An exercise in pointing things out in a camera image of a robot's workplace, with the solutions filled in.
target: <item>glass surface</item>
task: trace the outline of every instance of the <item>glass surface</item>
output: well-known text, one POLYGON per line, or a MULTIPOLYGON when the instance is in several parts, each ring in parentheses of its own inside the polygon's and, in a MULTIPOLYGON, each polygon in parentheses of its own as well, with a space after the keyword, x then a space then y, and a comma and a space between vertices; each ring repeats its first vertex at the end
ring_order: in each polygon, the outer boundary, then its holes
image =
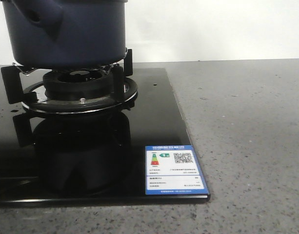
MULTIPOLYGON (((23 76, 23 87, 45 72, 23 76)), ((8 104, 0 74, 0 206, 209 199, 145 195, 145 146, 191 143, 166 71, 139 69, 130 78, 139 91, 130 111, 44 119, 8 104)))

